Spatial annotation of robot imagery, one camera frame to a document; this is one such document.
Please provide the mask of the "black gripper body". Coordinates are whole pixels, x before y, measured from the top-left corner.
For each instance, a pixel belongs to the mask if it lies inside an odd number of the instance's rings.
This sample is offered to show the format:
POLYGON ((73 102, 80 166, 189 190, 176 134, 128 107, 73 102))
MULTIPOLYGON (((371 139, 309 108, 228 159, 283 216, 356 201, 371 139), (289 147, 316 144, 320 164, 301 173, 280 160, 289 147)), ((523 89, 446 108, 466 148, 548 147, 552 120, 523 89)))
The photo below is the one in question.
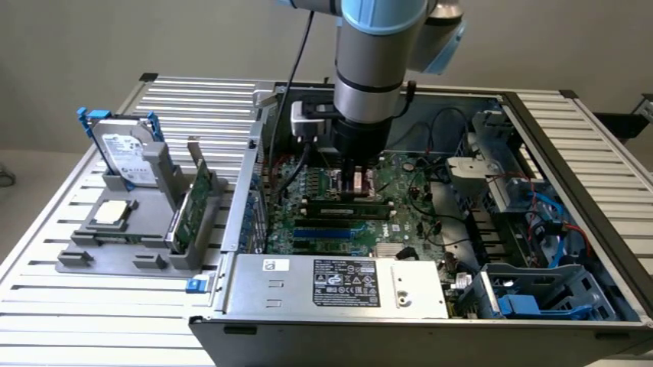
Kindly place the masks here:
POLYGON ((355 165, 366 165, 387 145, 392 118, 375 123, 336 119, 331 124, 331 144, 355 165))

